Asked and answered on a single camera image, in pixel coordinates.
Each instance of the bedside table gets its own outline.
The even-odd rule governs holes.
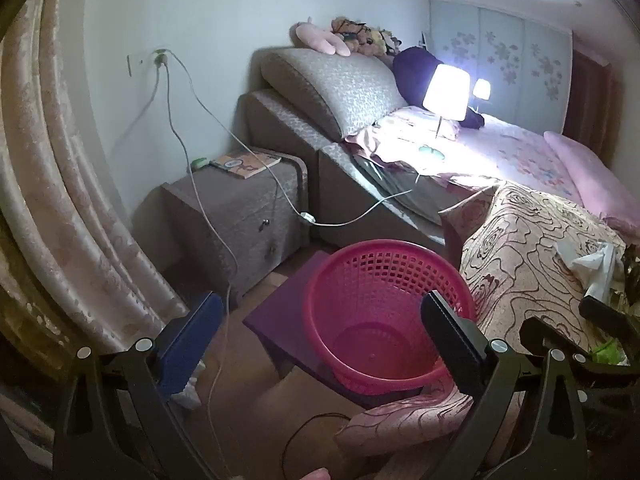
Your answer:
[[[268,153],[282,158],[271,170],[287,196],[298,211],[308,210],[304,162],[295,156]],[[193,177],[209,221],[238,258],[239,270],[231,292],[231,305],[237,306],[252,286],[309,244],[308,228],[290,208],[267,170],[242,179],[207,166]],[[234,261],[202,217],[191,179],[186,176],[174,184],[164,184],[161,193],[184,256],[200,269],[207,286],[224,296]]]

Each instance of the laundry basket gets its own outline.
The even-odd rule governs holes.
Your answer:
[[[441,256],[397,240],[361,242],[316,270],[305,293],[305,329],[349,390],[372,396],[420,388],[447,372],[420,318],[432,290],[475,321],[466,283]]]

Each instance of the pink pillow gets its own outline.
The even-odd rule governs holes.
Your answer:
[[[580,142],[555,132],[545,132],[545,140],[566,166],[584,208],[619,231],[626,240],[638,240],[640,203],[598,156]]]

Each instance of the lamp shade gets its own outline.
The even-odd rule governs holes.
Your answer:
[[[478,99],[488,101],[489,97],[491,97],[491,83],[486,79],[478,79],[478,81],[476,81],[476,86],[474,87],[474,95]]]
[[[424,97],[424,107],[444,119],[463,121],[469,104],[471,76],[451,65],[437,66]]]

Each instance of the stuffed animal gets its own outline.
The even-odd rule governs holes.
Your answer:
[[[349,50],[365,56],[395,56],[400,52],[401,41],[388,30],[375,30],[366,23],[357,23],[344,16],[331,23],[332,31],[342,38]]]
[[[311,18],[309,18],[308,22],[300,23],[296,27],[296,36],[306,46],[318,52],[331,55],[338,54],[339,56],[351,55],[351,49],[344,43],[342,38],[328,30],[316,27],[311,23]]]

